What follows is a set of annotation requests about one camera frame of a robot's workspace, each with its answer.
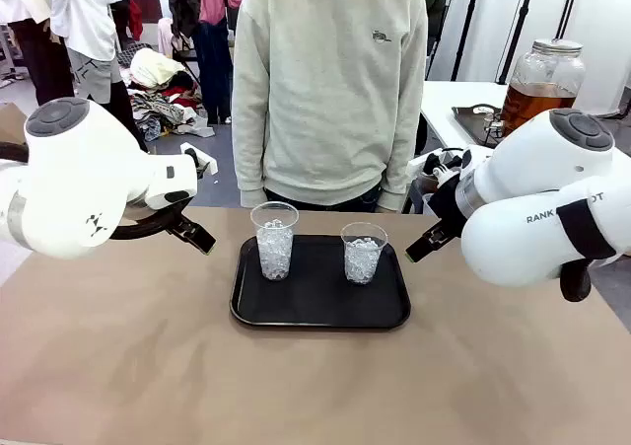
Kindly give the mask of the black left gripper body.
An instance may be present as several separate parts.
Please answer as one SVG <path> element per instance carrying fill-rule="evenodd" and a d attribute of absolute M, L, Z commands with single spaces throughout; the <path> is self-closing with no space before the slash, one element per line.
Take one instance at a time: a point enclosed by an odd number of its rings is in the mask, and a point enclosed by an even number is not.
<path fill-rule="evenodd" d="M 211 173 L 211 162 L 209 157 L 203 152 L 194 147 L 190 147 L 184 150 L 184 153 L 193 159 L 193 163 L 196 168 L 198 176 L 204 176 Z"/>

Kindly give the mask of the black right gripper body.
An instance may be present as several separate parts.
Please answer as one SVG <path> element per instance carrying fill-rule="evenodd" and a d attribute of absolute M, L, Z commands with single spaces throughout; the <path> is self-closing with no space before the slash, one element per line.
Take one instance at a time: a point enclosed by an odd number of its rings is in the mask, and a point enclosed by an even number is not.
<path fill-rule="evenodd" d="M 429 206 L 439 218 L 444 234 L 459 238 L 464 227 L 464 215 L 456 203 L 459 174 L 452 175 L 441 183 L 429 200 Z"/>

